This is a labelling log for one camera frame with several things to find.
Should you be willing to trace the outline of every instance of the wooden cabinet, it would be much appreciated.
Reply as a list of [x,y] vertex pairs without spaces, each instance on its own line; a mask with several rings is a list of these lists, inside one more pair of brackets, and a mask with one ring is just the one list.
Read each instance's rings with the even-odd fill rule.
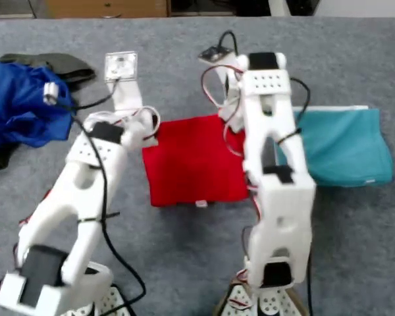
[[47,0],[53,18],[151,18],[169,16],[167,0]]

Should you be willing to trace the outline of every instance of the blue fabric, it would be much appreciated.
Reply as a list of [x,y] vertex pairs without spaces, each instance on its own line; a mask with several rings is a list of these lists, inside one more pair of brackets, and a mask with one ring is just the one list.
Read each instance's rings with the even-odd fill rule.
[[[299,126],[309,173],[318,185],[356,187],[392,180],[379,110],[307,111]],[[281,149],[277,158],[286,164]]]
[[0,63],[0,145],[41,147],[50,140],[67,139],[71,115],[43,102],[46,82],[58,85],[60,103],[73,105],[67,85],[49,69]]

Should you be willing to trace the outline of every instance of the red towel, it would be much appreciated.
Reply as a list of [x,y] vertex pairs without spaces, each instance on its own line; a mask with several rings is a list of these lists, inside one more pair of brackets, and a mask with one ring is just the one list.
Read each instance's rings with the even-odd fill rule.
[[[248,197],[242,158],[229,152],[223,127],[217,115],[161,124],[159,145],[142,150],[153,206]],[[242,151],[244,132],[228,131],[227,140]]]

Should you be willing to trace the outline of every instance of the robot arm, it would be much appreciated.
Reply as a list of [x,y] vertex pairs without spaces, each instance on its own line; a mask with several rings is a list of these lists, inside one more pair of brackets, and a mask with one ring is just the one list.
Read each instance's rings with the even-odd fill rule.
[[[125,55],[116,56],[117,64]],[[154,130],[153,119],[151,111],[144,110],[150,107],[142,106],[136,81],[123,80],[123,67],[108,67],[113,76],[122,77],[113,96],[116,112],[92,114],[86,119],[89,137],[84,132],[77,137],[54,187],[20,230],[16,271],[7,273],[2,281],[0,306],[25,315],[57,316],[101,300],[110,289],[112,272],[90,262],[101,236],[105,203],[104,175],[90,142],[105,169],[107,207],[127,166],[128,152],[156,144],[153,136],[148,137]],[[114,78],[108,81],[112,89]],[[78,237],[71,251],[44,245],[51,231],[69,216],[78,220]]]
[[[220,53],[219,47],[211,47],[200,59],[217,70],[225,87],[219,116],[233,132],[246,132],[243,168],[256,187],[260,211],[245,258],[247,282],[255,293],[289,288],[305,278],[316,185],[296,132],[286,58],[281,53],[236,56],[223,49]],[[263,166],[267,138],[280,145],[286,166]]]

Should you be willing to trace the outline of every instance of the gray table surface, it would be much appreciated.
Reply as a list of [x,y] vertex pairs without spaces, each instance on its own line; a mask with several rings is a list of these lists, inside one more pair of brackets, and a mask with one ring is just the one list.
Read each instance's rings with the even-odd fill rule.
[[[32,20],[0,22],[0,55],[65,52],[95,67],[99,79],[78,93],[83,103],[107,93],[104,56],[135,50],[144,102],[164,120],[214,113],[204,98],[197,54],[231,28],[240,52],[280,51],[290,74],[312,90],[314,105],[367,104],[381,110],[381,128],[395,172],[395,18],[175,18],[144,20]],[[296,88],[294,103],[303,101]],[[99,109],[111,109],[110,103]],[[69,141],[41,149],[22,146],[0,172],[0,277],[12,268],[18,220],[32,212],[52,186]],[[241,268],[241,228],[254,220],[248,201],[208,209],[152,208],[140,152],[111,206],[109,222],[121,254],[143,276],[148,295],[138,315],[210,315],[230,278]],[[76,237],[74,221],[52,234],[63,249]],[[316,315],[395,316],[395,176],[370,188],[319,189],[313,212],[313,301]],[[115,273],[132,297],[138,286],[103,242],[93,260]],[[0,315],[10,315],[0,309]]]

